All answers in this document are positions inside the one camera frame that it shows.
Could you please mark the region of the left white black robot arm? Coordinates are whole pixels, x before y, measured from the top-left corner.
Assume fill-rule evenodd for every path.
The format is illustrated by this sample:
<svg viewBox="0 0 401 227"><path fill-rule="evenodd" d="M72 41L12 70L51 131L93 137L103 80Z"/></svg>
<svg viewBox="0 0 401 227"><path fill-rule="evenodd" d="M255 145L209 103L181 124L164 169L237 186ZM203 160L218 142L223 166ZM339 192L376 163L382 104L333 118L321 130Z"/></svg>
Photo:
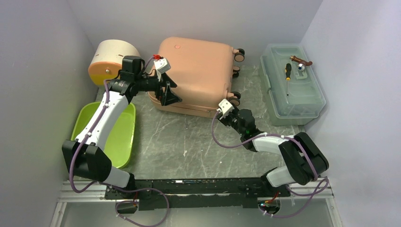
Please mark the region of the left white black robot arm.
<svg viewBox="0 0 401 227"><path fill-rule="evenodd" d="M125 199L137 191L134 174L114 167L104 153L106 140L120 115L139 92L154 92L162 106L182 101L172 91L177 84L167 74L171 69L167 58L156 54L149 59L154 63L152 76L145 73L143 62L138 56L124 56L117 76L104 80L103 99L89 123L75 139L64 141L62 152L74 192L82 193L87 189L79 190L75 186L75 176L111 186Z"/></svg>

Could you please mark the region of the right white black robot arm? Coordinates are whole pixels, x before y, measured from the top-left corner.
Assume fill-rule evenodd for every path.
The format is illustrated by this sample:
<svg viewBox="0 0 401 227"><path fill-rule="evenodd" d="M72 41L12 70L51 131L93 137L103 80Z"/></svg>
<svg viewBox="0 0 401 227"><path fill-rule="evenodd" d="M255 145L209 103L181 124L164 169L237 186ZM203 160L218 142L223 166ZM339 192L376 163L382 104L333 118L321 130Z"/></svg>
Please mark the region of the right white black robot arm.
<svg viewBox="0 0 401 227"><path fill-rule="evenodd" d="M259 130L249 109L237 109L217 114L225 126L240 135L240 146L252 152L270 152L282 156L285 165L268 171L261 182L261 192L274 195L279 186L297 183L306 185L329 169L329 162L311 137L305 132L285 136Z"/></svg>

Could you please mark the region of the pink hard-shell suitcase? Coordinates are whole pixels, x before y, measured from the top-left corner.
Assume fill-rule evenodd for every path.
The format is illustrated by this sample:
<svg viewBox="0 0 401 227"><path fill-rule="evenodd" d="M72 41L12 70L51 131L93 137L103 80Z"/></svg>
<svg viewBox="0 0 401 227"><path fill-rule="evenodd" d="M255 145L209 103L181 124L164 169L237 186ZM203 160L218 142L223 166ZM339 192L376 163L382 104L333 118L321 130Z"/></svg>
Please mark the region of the pink hard-shell suitcase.
<svg viewBox="0 0 401 227"><path fill-rule="evenodd" d="M178 114L212 118L218 104L227 99L240 105L241 94L233 91L232 80L239 76L235 62L245 60L245 51L228 44L169 37L158 54L167 58L171 69L167 75L177 84L172 91L182 101L162 106L154 92L148 96L155 108Z"/></svg>

